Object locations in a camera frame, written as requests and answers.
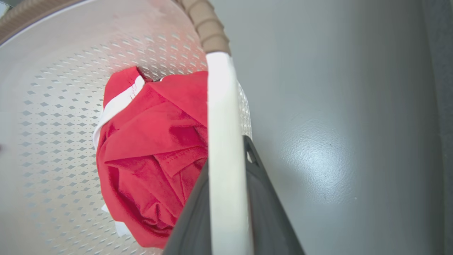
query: crumpled fabric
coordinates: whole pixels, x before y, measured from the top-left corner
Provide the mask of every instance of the crumpled fabric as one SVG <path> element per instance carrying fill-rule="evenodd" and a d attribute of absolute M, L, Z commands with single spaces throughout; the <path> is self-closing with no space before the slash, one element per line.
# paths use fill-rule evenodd
<path fill-rule="evenodd" d="M 112 75 L 104 108 L 139 75 Z M 96 162 L 113 219 L 141 246 L 162 249 L 207 159 L 207 72 L 145 81 L 100 128 Z"/>

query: white fabric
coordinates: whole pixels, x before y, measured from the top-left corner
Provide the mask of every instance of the white fabric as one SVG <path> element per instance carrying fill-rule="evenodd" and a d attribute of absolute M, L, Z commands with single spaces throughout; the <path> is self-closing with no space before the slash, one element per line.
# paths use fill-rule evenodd
<path fill-rule="evenodd" d="M 99 118 L 99 124 L 96 126 L 93 132 L 93 145 L 94 150 L 97 150 L 99 144 L 99 137 L 101 134 L 101 128 L 111 120 L 115 115 L 121 112 L 126 106 L 128 106 L 132 100 L 137 96 L 140 90 L 143 88 L 145 80 L 140 75 L 137 76 L 132 86 L 128 87 L 125 91 L 114 97 L 107 103 L 106 107 L 101 111 Z"/>
<path fill-rule="evenodd" d="M 135 79 L 135 82 L 132 86 L 128 87 L 125 91 L 121 92 L 115 96 L 110 102 L 107 103 L 106 107 L 101 111 L 99 117 L 99 124 L 96 126 L 93 132 L 93 145 L 94 150 L 97 150 L 99 144 L 99 138 L 101 136 L 101 128 L 109 120 L 111 120 L 115 115 L 121 112 L 126 108 L 132 100 L 137 96 L 137 94 L 142 90 L 145 84 L 145 80 L 139 75 Z M 104 204 L 101 208 L 105 212 L 109 212 L 107 205 Z M 121 237 L 123 235 L 132 235 L 126 224 L 122 221 L 115 221 L 116 233 Z"/>
<path fill-rule="evenodd" d="M 107 205 L 104 204 L 101 208 L 105 212 L 109 212 L 109 208 L 107 208 Z M 122 221 L 115 221 L 115 228 L 116 228 L 116 233 L 122 237 L 124 235 L 132 235 L 130 230 L 127 228 L 126 224 Z"/>

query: black plastic piece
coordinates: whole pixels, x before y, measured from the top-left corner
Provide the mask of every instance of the black plastic piece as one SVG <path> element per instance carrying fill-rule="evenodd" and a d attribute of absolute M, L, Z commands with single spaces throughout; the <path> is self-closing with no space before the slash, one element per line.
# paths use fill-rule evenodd
<path fill-rule="evenodd" d="M 244 147 L 255 255 L 304 255 L 255 146 L 247 136 L 244 136 Z M 164 255 L 212 254 L 208 186 L 206 163 L 167 242 Z"/>

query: white trim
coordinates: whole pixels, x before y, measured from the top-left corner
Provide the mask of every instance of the white trim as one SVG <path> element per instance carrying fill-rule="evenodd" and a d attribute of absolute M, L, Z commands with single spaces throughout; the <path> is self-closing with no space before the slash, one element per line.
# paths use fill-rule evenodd
<path fill-rule="evenodd" d="M 107 205 L 104 204 L 101 208 L 101 210 L 105 212 L 109 212 L 109 208 L 107 208 Z M 119 237 L 122 237 L 123 235 L 132 235 L 130 230 L 127 228 L 126 223 L 122 221 L 115 221 L 115 228 L 116 228 L 116 233 L 118 234 Z"/>
<path fill-rule="evenodd" d="M 106 107 L 101 111 L 99 124 L 94 129 L 92 138 L 95 151 L 97 150 L 97 146 L 99 144 L 102 126 L 104 126 L 104 124 L 106 124 L 124 108 L 126 108 L 137 96 L 140 90 L 142 90 L 144 84 L 145 80 L 143 80 L 143 77 L 141 77 L 140 75 L 137 76 L 132 86 L 128 87 L 125 91 L 121 92 L 119 95 L 110 100 Z"/>
<path fill-rule="evenodd" d="M 212 253 L 252 254 L 238 81 L 231 57 L 206 55 Z"/>
<path fill-rule="evenodd" d="M 102 126 L 104 126 L 104 124 L 106 124 L 119 112 L 124 110 L 124 108 L 126 108 L 137 96 L 137 94 L 142 90 L 144 85 L 145 80 L 143 80 L 143 77 L 141 77 L 140 75 L 137 76 L 132 86 L 128 87 L 125 91 L 121 92 L 120 94 L 112 98 L 112 100 L 110 100 L 110 102 L 107 103 L 106 107 L 103 110 L 101 110 L 99 123 L 94 129 L 92 138 L 95 151 L 97 151 L 97 146 L 99 144 Z M 106 204 L 104 204 L 101 209 L 110 214 Z M 116 233 L 118 234 L 119 237 L 122 237 L 123 235 L 132 235 L 130 230 L 127 228 L 126 224 L 122 221 L 115 221 L 115 228 Z"/>

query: tan handle grip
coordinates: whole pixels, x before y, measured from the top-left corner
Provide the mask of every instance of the tan handle grip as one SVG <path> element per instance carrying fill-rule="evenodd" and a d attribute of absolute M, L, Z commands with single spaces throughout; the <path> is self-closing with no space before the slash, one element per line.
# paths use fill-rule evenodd
<path fill-rule="evenodd" d="M 176 0 L 195 27 L 205 53 L 222 51 L 231 55 L 229 39 L 208 0 Z"/>
<path fill-rule="evenodd" d="M 0 19 L 0 44 L 34 22 L 83 0 L 24 0 Z M 231 55 L 223 25 L 208 0 L 174 0 L 189 16 L 206 53 Z"/>

